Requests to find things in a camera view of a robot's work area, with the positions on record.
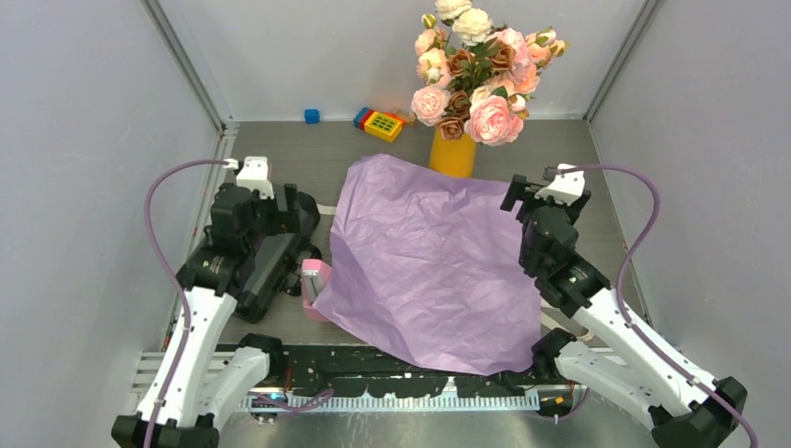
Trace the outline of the pink roses stem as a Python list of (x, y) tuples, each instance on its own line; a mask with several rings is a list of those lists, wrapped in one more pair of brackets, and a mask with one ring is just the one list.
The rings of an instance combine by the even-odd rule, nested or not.
[(527, 99), (519, 93), (495, 94), (500, 87), (481, 86), (472, 92), (465, 133), (476, 143), (496, 147), (514, 142), (529, 117)]
[(515, 93), (519, 94), (532, 94), (538, 87), (542, 70), (548, 68), (538, 68), (534, 64), (525, 42), (527, 36), (512, 28), (505, 28), (489, 35), (488, 40), (488, 43), (496, 41), (503, 48), (513, 51), (510, 63), (498, 56), (492, 65), (501, 72), (500, 78), (510, 81)]

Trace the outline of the beige ribbon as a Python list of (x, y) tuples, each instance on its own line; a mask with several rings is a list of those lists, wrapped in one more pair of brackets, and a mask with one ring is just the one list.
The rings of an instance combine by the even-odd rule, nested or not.
[(543, 336), (554, 329), (562, 329), (573, 334), (583, 343), (592, 343), (596, 338), (596, 334), (592, 330), (565, 316), (560, 310), (549, 307), (546, 303), (542, 303), (540, 307), (540, 324)]

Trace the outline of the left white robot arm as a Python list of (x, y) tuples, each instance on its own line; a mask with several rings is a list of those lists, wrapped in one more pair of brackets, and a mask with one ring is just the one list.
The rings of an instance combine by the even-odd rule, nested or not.
[(210, 216), (198, 247), (175, 275), (187, 305), (157, 374), (136, 411), (118, 416), (112, 426), (120, 447), (216, 447), (248, 391), (284, 379), (281, 341), (257, 333), (240, 340), (213, 380), (207, 373), (231, 317), (257, 323), (278, 292), (300, 293), (296, 262), (314, 249), (316, 201), (294, 184), (267, 196), (225, 183)]

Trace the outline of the purple wrapping paper sheet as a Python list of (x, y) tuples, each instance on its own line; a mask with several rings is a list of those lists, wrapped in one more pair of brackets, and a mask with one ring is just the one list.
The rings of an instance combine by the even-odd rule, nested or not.
[(454, 178), (390, 155), (347, 171), (315, 308), (410, 364), (525, 371), (541, 298), (519, 264), (521, 226), (502, 181)]

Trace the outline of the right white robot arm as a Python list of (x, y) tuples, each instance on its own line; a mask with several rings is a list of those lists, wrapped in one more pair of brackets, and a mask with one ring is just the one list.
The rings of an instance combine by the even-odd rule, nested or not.
[(522, 225), (519, 264), (550, 307), (591, 330), (620, 361), (553, 329), (532, 347), (535, 376), (593, 389), (646, 427), (658, 447), (720, 446), (744, 424), (746, 388), (672, 347), (577, 252), (574, 225), (590, 192), (582, 173), (568, 166), (550, 175), (546, 185), (514, 175), (501, 203)]

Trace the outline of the brown roses stem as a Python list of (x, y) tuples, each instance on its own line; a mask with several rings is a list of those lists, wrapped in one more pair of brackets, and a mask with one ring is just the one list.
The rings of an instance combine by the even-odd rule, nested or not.
[(507, 113), (514, 113), (513, 106), (519, 102), (519, 96), (507, 79), (517, 56), (512, 46), (494, 38), (472, 49), (446, 45), (443, 50), (445, 65), (442, 73), (450, 77), (445, 83), (450, 99), (437, 128), (444, 139), (462, 138), (465, 125), (472, 117), (473, 106), (491, 97), (504, 99)]

